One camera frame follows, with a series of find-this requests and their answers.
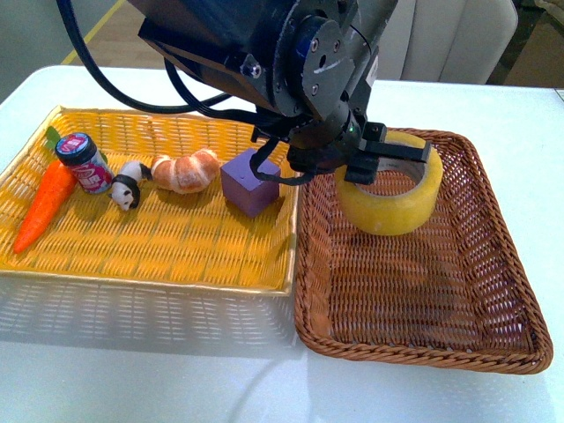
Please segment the can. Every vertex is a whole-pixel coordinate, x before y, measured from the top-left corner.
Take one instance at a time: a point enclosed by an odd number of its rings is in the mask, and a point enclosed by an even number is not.
[[[99,194],[112,186],[114,174],[87,134],[74,132],[61,138],[56,144],[55,153],[77,177],[84,191]]]

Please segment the white table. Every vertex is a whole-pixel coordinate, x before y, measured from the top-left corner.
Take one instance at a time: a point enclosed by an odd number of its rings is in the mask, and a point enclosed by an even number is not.
[[[181,103],[162,71],[105,72],[139,100]],[[0,106],[0,168],[58,104],[122,107],[82,68],[40,70]],[[296,337],[292,298],[4,278],[0,421],[564,421],[564,101],[550,89],[378,81],[369,118],[476,145],[553,338],[544,373],[327,358]]]

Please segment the can lid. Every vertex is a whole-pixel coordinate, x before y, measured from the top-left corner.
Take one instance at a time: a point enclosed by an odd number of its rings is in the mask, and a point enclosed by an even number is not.
[[[96,144],[83,132],[74,132],[56,143],[55,154],[66,166],[86,163],[96,154]]]

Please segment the toy bread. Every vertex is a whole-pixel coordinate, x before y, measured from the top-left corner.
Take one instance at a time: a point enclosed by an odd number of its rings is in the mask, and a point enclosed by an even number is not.
[[[153,159],[151,174],[159,188],[189,194],[212,183],[219,174],[219,161],[216,153],[208,149],[178,159],[162,154]]]

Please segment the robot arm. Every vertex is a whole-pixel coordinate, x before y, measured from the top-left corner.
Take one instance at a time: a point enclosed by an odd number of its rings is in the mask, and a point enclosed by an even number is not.
[[[241,120],[255,124],[254,141],[269,138],[251,161],[258,178],[267,177],[258,166],[279,141],[303,173],[279,180],[290,184],[343,165],[347,181],[369,184],[379,157],[427,160],[427,149],[384,144],[385,126],[367,122],[377,44],[397,0],[129,1],[146,17],[139,36],[165,57],[189,103],[197,100],[176,68],[256,105]]]

